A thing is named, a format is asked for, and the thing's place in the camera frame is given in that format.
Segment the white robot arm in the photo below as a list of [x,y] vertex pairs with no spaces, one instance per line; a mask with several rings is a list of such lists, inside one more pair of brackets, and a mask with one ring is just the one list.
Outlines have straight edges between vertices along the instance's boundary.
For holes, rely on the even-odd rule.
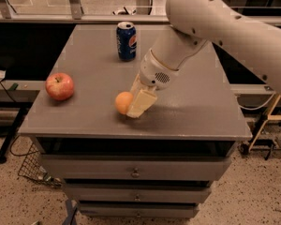
[[222,0],[167,0],[170,22],[144,55],[126,109],[140,117],[169,87],[186,60],[210,41],[281,95],[281,29],[242,15]]

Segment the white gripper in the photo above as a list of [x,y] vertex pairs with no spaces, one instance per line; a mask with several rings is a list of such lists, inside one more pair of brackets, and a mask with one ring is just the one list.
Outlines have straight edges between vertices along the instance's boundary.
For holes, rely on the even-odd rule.
[[144,55],[140,63],[139,75],[135,77],[130,88],[130,93],[134,96],[129,105],[127,116],[139,118],[157,101],[154,92],[141,89],[141,84],[155,86],[157,90],[168,88],[178,77],[179,71],[163,66],[154,56],[152,50]]

